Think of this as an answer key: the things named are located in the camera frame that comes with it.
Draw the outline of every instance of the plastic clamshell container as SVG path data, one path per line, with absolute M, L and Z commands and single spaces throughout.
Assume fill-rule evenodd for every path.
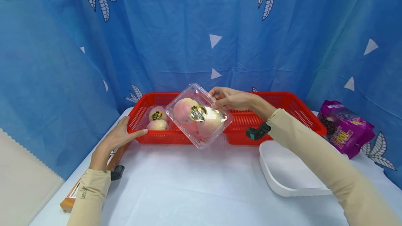
M 208 147 L 230 125 L 230 112 L 211 108 L 216 100 L 198 84 L 190 84 L 170 104 L 166 114 L 199 149 Z
M 276 141 L 266 141 L 260 145 L 260 165 L 268 185 L 278 195 L 332 194 L 297 155 Z

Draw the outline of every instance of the purple snack bag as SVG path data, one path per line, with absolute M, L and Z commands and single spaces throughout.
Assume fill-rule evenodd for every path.
M 375 137 L 373 125 L 338 101 L 324 101 L 318 118 L 328 130 L 324 138 L 349 159 L 355 157 L 360 148 Z

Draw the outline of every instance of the person's left hand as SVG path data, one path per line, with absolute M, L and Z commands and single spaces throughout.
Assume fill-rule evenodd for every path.
M 112 131 L 110 131 L 105 139 L 96 147 L 95 151 L 92 153 L 92 159 L 89 165 L 91 170 L 101 170 L 105 172 L 107 161 L 112 150 L 118 149 L 135 138 L 148 133 L 148 129 L 139 130 L 131 134 L 127 133 L 128 121 L 129 117 L 127 116 L 119 120 Z
M 148 129 L 138 130 L 134 133 L 129 134 L 127 132 L 127 125 L 130 117 L 125 116 L 117 125 L 113 128 L 112 131 L 108 135 L 106 135 L 105 139 L 100 144 L 105 144 L 106 147 L 113 149 L 117 149 L 130 141 L 134 140 L 137 137 L 143 136 L 148 133 Z

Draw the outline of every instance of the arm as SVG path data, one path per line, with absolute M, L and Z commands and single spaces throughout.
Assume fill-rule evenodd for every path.
M 132 134 L 127 133 L 128 120 L 128 117 L 122 118 L 93 152 L 89 168 L 81 177 L 67 226 L 101 224 L 102 206 L 111 183 L 110 171 L 106 171 L 110 152 L 148 132 L 144 129 Z
M 333 192 L 349 225 L 402 225 L 371 182 L 325 139 L 285 110 L 275 110 L 262 99 L 253 103 L 252 111 L 268 121 L 270 136 L 301 158 Z

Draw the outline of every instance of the pink fruit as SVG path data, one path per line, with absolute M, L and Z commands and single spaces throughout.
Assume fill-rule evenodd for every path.
M 197 122 L 198 132 L 203 137 L 210 137 L 217 130 L 222 129 L 224 117 L 220 112 L 211 107 L 206 107 L 207 118 L 204 122 Z
M 182 124 L 182 126 L 188 133 L 196 134 L 198 132 L 198 126 L 195 121 L 187 124 Z
M 190 98 L 179 100 L 173 108 L 173 116 L 179 123 L 191 123 L 193 120 L 190 117 L 191 108 L 198 106 L 198 102 Z
M 149 115 L 150 121 L 153 120 L 168 120 L 168 116 L 166 115 L 165 109 L 162 106 L 157 106 L 152 108 L 150 115 Z
M 164 120 L 153 120 L 147 125 L 148 130 L 166 130 L 168 123 Z

